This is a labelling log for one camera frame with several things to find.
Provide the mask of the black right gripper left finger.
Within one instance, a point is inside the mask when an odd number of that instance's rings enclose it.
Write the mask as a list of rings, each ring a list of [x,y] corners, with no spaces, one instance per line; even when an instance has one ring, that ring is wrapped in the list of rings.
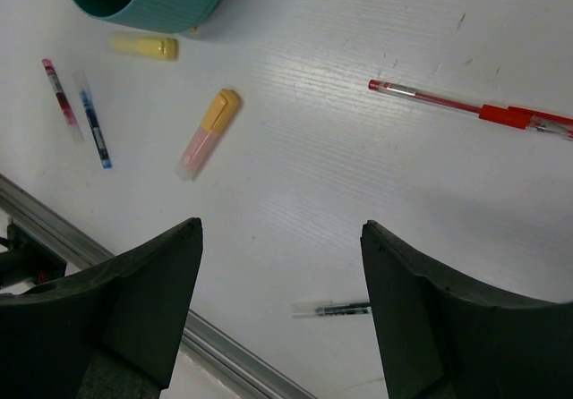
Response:
[[[191,218],[94,267],[1,297],[4,398],[157,398],[201,264]]]

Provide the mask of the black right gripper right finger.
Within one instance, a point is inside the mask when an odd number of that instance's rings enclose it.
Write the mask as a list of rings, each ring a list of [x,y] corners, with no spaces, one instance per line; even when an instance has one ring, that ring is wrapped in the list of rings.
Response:
[[[361,247],[389,397],[571,397],[570,303],[478,281],[373,221]]]

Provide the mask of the red refill pen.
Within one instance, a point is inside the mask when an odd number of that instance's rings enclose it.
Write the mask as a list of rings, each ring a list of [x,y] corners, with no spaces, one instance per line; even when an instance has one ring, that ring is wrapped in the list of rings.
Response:
[[[73,141],[76,145],[81,145],[84,143],[84,137],[81,132],[80,125],[77,118],[72,110],[70,102],[64,93],[61,81],[59,80],[56,69],[50,59],[44,58],[42,60],[42,65],[47,74],[51,87],[55,93],[56,100],[60,106],[60,109],[64,115],[66,125],[69,132],[72,135]]]

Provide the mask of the blue refill pen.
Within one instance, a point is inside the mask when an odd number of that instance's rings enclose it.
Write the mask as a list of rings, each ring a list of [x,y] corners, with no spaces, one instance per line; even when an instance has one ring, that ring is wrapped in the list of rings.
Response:
[[[107,150],[107,144],[105,143],[103,133],[101,131],[96,110],[93,104],[93,96],[90,92],[89,83],[86,78],[86,74],[83,70],[77,70],[74,74],[74,82],[76,83],[77,90],[79,92],[79,97],[82,103],[82,107],[86,114],[88,124],[92,137],[95,142],[95,146],[98,151],[98,156],[101,165],[104,169],[112,168],[112,161]]]

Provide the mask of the yellow highlighter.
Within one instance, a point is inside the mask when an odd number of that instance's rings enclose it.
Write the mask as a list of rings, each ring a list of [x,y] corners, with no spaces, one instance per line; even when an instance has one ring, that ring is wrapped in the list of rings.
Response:
[[[110,39],[109,45],[121,55],[135,55],[166,62],[174,62],[179,55],[178,41],[170,37],[116,34]]]

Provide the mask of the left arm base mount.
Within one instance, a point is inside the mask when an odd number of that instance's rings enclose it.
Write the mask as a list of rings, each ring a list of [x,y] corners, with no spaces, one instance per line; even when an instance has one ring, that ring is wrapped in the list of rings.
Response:
[[[65,276],[67,261],[34,240],[15,223],[1,238],[1,292],[17,284],[32,287]]]

